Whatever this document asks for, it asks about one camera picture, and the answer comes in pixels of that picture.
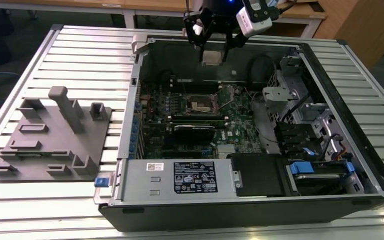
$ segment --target blue tab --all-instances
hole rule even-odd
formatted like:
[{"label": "blue tab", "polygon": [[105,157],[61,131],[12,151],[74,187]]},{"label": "blue tab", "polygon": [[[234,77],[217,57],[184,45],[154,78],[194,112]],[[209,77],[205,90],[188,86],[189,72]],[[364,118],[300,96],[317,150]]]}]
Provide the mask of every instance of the blue tab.
[{"label": "blue tab", "polygon": [[137,142],[137,136],[132,135],[132,136],[130,136],[130,143],[134,144],[136,142]]},{"label": "blue tab", "polygon": [[347,168],[347,170],[349,171],[349,173],[355,172],[355,167],[353,167],[353,165],[352,165],[351,162],[347,162],[347,163],[345,163],[345,168]]},{"label": "blue tab", "polygon": [[312,152],[307,147],[304,147],[303,150],[307,152],[307,154],[315,156],[315,152]]},{"label": "blue tab", "polygon": [[96,188],[108,188],[109,187],[108,177],[96,177],[96,180],[93,182],[93,186]]},{"label": "blue tab", "polygon": [[133,154],[134,150],[136,150],[134,144],[129,144],[129,153]]},{"label": "blue tab", "polygon": [[312,164],[308,161],[296,161],[289,165],[289,170],[292,174],[311,174],[315,172]]}]

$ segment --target cable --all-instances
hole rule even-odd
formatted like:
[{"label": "cable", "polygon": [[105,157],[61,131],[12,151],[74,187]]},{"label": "cable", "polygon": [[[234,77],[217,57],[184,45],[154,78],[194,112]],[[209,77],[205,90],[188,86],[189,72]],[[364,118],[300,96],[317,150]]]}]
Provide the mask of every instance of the cable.
[{"label": "cable", "polygon": [[166,73],[166,72],[169,72],[169,75],[174,75],[170,69],[161,70],[156,75],[156,83],[158,83],[158,84],[161,83],[161,80],[162,80],[161,78],[164,76],[164,73]]},{"label": "cable", "polygon": [[340,160],[341,155],[345,153],[345,146],[341,144],[341,141],[337,141],[337,142],[339,142],[339,145],[341,147],[341,151],[339,152],[339,154],[333,158],[336,161]]},{"label": "cable", "polygon": [[278,144],[280,142],[277,142],[277,141],[273,141],[273,140],[270,140],[270,139],[268,139],[265,136],[262,136],[261,135],[261,137],[265,139],[265,140],[268,140],[269,142],[272,142],[272,143],[276,143],[276,144]]},{"label": "cable", "polygon": [[327,140],[327,142],[324,144],[323,151],[320,152],[320,159],[319,159],[320,161],[323,161],[324,158],[325,158],[325,152],[327,152],[327,149],[328,149],[328,146],[329,146],[329,142],[336,136],[339,136],[339,134],[336,134],[336,133],[329,135],[329,138],[328,138],[328,140]]},{"label": "cable", "polygon": [[248,61],[248,63],[246,63],[246,79],[245,79],[245,81],[246,81],[248,85],[252,84],[252,78],[250,78],[252,66],[253,66],[254,62],[257,61],[257,59],[258,59],[260,57],[268,58],[268,59],[270,60],[272,65],[273,65],[273,72],[274,72],[274,74],[276,74],[276,64],[274,64],[273,59],[272,59],[270,56],[268,56],[265,53],[260,53],[260,54],[256,55],[256,56]]},{"label": "cable", "polygon": [[[261,95],[261,98],[253,100],[257,95]],[[256,93],[252,95],[250,102],[253,102],[253,101],[257,102],[257,101],[262,101],[262,100],[264,100],[264,98],[262,98],[262,92],[258,91],[258,92],[256,92]]]},{"label": "cable", "polygon": [[6,71],[0,71],[0,74],[8,74],[8,75],[14,75],[17,77],[21,77],[18,74],[16,74],[14,72],[6,72]]},{"label": "cable", "polygon": [[292,0],[290,4],[278,10],[278,14],[281,15],[288,9],[290,9],[296,2],[297,0]]},{"label": "cable", "polygon": [[248,92],[248,90],[246,90],[246,88],[244,87],[244,89],[245,89],[245,92],[246,92],[246,94],[248,94],[248,96],[250,97],[250,99],[252,99],[252,96],[250,96],[250,94],[249,94],[249,92]]},{"label": "cable", "polygon": [[296,103],[296,105],[288,110],[288,112],[285,113],[285,115],[282,116],[282,118],[280,119],[280,121],[282,122],[285,120],[285,118],[288,117],[289,114],[293,113],[293,111],[296,111],[296,109],[300,107],[300,105],[304,103],[304,101],[307,100],[307,98],[311,96],[311,92],[307,92],[307,94],[304,95],[304,97],[299,100],[299,102]]}]

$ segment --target metal slotted table surface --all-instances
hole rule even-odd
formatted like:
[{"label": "metal slotted table surface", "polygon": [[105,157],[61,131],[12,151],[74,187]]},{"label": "metal slotted table surface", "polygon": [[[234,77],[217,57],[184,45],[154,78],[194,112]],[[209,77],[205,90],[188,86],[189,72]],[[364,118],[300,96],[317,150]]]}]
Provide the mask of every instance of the metal slotted table surface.
[{"label": "metal slotted table surface", "polygon": [[[113,109],[100,171],[116,167],[117,145],[132,70],[132,36],[178,36],[178,31],[64,26],[50,30],[0,110],[0,149],[21,118],[21,98],[48,99],[65,86],[81,106],[102,102]],[[348,46],[333,40],[261,36],[256,40],[307,42],[384,161],[384,90]],[[93,204],[92,182],[0,183],[0,239],[384,239],[384,208],[356,212],[324,224],[121,233]],[[110,189],[100,192],[109,197]]]}]

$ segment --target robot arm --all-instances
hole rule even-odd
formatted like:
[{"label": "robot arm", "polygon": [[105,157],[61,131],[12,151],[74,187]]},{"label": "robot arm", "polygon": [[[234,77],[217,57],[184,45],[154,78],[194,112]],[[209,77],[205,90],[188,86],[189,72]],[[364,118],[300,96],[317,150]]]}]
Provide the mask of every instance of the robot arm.
[{"label": "robot arm", "polygon": [[[189,43],[200,47],[198,61],[202,61],[204,45],[213,33],[225,34],[224,62],[229,49],[242,47],[250,36],[264,32],[295,3],[296,0],[277,9],[266,6],[264,0],[204,0],[200,11],[186,11],[182,18]],[[241,32],[233,37],[237,26]]]}]

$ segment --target power supply label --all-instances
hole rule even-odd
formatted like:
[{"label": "power supply label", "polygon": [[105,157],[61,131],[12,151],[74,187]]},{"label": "power supply label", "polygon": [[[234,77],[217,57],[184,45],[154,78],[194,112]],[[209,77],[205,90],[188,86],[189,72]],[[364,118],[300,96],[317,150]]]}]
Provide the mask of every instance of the power supply label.
[{"label": "power supply label", "polygon": [[173,163],[173,191],[177,194],[217,192],[213,161]]}]

